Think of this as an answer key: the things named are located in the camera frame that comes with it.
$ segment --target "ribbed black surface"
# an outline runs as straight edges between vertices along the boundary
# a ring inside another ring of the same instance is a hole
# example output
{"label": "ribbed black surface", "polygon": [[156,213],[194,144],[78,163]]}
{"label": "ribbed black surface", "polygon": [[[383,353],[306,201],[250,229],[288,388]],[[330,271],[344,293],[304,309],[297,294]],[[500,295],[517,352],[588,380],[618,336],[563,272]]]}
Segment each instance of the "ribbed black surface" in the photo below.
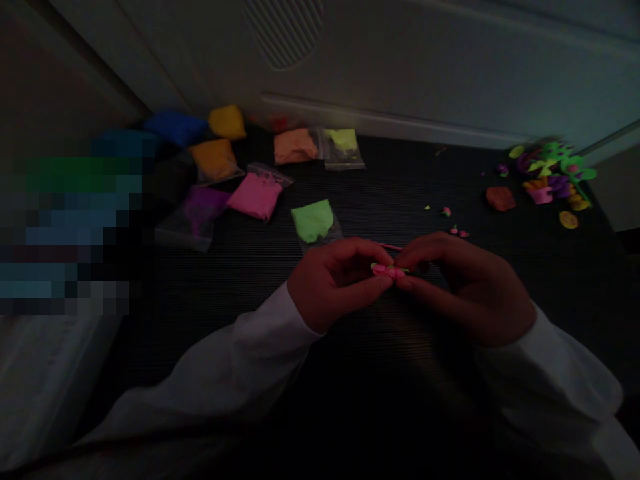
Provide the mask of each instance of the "ribbed black surface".
{"label": "ribbed black surface", "polygon": [[[359,137],[359,144],[365,171],[327,172],[320,162],[282,167],[296,182],[268,225],[228,211],[207,254],[156,248],[155,298],[146,302],[147,312],[122,325],[80,433],[124,390],[162,380],[192,344],[255,309],[282,284],[302,256],[289,211],[325,198],[345,237],[403,246],[454,223],[468,230],[471,242],[511,262],[554,323],[602,358],[628,392],[639,390],[638,318],[628,311],[631,270],[599,207],[578,212],[580,227],[566,230],[558,220],[563,202],[534,206],[516,175],[494,174],[506,160],[502,152],[450,147],[436,157],[436,147],[425,143]],[[265,133],[250,131],[234,150],[242,167],[273,164]],[[220,188],[230,191],[238,183]],[[516,209],[499,213],[488,206],[484,191],[494,185],[512,189]],[[450,219],[438,215],[444,206],[453,212]],[[443,285],[436,269],[427,278]],[[328,370],[407,369],[427,380],[466,384],[475,373],[470,350],[459,340],[449,324],[391,291],[338,322],[308,362],[322,361]]]}

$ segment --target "pixelated area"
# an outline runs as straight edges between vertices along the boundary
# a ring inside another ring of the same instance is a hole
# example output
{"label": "pixelated area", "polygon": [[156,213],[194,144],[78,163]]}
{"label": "pixelated area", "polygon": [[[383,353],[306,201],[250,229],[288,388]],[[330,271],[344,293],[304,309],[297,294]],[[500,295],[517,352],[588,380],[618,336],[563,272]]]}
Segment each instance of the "pixelated area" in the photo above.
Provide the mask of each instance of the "pixelated area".
{"label": "pixelated area", "polygon": [[13,160],[2,182],[0,314],[128,314],[142,238],[131,216],[143,208],[157,140],[113,135],[92,140],[94,156]]}

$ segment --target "hand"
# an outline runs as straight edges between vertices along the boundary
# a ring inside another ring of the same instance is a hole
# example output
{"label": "hand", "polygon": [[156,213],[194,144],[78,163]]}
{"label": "hand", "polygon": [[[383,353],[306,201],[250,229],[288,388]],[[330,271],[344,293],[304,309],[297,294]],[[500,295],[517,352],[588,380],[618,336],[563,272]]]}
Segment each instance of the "hand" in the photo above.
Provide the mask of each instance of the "hand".
{"label": "hand", "polygon": [[357,237],[307,252],[287,288],[310,329],[325,333],[338,318],[367,307],[392,286],[389,277],[373,276],[372,262],[393,264],[384,248]]}
{"label": "hand", "polygon": [[396,285],[458,322],[474,342],[485,347],[508,345],[533,326],[535,308],[506,260],[440,232],[410,242],[395,265],[426,270],[430,261],[440,267],[452,293],[416,277],[401,278]]}

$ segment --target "stick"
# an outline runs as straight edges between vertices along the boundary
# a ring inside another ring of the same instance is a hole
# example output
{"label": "stick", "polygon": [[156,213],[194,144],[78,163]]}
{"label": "stick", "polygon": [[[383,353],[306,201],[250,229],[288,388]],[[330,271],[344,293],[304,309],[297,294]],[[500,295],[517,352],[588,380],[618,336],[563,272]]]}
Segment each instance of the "stick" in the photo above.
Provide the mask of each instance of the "stick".
{"label": "stick", "polygon": [[386,243],[374,242],[380,245],[381,247],[388,248],[389,250],[402,251],[400,247],[394,247],[393,245],[387,245]]}

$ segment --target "white door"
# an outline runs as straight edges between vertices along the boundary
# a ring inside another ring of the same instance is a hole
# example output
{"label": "white door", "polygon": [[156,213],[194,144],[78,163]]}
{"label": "white door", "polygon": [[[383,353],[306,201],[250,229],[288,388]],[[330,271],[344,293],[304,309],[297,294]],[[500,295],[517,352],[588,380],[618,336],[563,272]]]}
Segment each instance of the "white door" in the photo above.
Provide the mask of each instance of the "white door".
{"label": "white door", "polygon": [[[142,100],[170,85],[162,107],[492,148],[640,119],[634,0],[118,0],[118,30],[87,13],[104,5],[51,3]],[[114,54],[123,19],[137,45]]]}

